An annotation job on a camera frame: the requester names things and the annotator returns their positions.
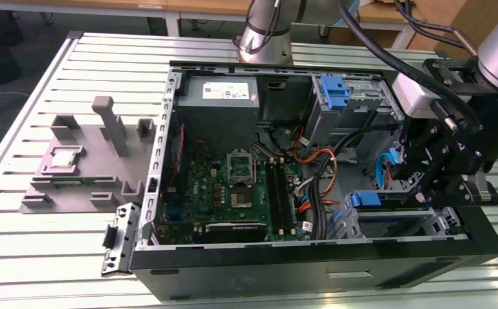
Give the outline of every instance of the desk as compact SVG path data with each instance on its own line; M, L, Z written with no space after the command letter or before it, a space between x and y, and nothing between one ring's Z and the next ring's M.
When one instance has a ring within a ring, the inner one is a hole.
M169 33L181 34L181 19L211 19L245 21L250 0L169 0L165 12ZM413 10L418 19L425 19L418 8ZM399 31L391 48L406 49L415 31L398 13L393 4L371 3L359 9L359 24L363 29Z
M437 57L395 51L403 61ZM293 44L294 64L389 70L351 46ZM124 124L163 121L170 60L235 62L229 40L86 33L67 39L0 143L0 308L107 308L159 304L134 276L100 277L106 226L114 214L20 214L18 208L40 163L56 114L102 124L95 95L112 95ZM498 189L498 162L487 176ZM483 207L498 233L498 206ZM167 308L498 308L498 259L459 268L411 289L277 295L169 303Z
M181 19L245 21L250 0L0 0L0 10L70 14L161 17L169 35L181 36ZM417 18L422 19L418 9ZM371 3L359 9L363 29L395 30L399 34L393 48L406 49L415 31L393 5Z

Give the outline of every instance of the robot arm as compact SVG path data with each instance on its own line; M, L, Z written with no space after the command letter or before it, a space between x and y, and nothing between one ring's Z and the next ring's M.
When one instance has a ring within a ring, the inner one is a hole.
M485 173L498 159L498 25L477 57L467 61L430 59L423 70L465 98L481 130L461 130L461 115L445 108L421 85L398 75L393 88L409 117L401 135L403 163L394 178L405 180L414 173L422 174L406 202L497 205L498 194Z
M345 7L354 8L355 4L357 9L358 1L343 1ZM241 60L287 63L291 23L337 23L342 18L338 5L338 0L253 0L247 28L238 42ZM481 126L478 131L466 130L467 119L453 104L442 102L407 76L398 75L393 89L407 117L399 140L403 160L393 177L406 180L419 175L405 203L433 207L447 203L495 205L498 194L485 173L498 159L498 26L479 47L478 56L467 61L430 59L421 70L465 100Z
M243 62L286 64L291 60L291 23L330 26L341 20L339 0L253 0L239 40ZM359 0L343 0L355 13Z

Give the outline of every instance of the metal latch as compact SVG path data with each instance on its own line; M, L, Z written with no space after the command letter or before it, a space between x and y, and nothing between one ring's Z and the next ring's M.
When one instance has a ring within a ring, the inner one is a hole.
M131 275L130 258L135 248L141 206L128 203L118 207L115 219L106 229L103 246L107 248L103 258L102 277Z

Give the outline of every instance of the power supply label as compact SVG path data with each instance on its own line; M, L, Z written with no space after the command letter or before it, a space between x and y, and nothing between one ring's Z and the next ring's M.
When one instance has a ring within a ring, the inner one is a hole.
M246 82L206 82L203 98L249 100L249 84Z

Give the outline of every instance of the blue latch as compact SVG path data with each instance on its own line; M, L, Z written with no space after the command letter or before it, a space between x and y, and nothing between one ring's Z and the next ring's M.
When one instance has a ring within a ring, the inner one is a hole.
M350 101L350 88L346 86L341 76L322 76L321 89L327 98L330 109L345 109Z
M379 207L382 206L381 198L378 198L377 192L355 192L351 196L351 204L354 207L367 206Z

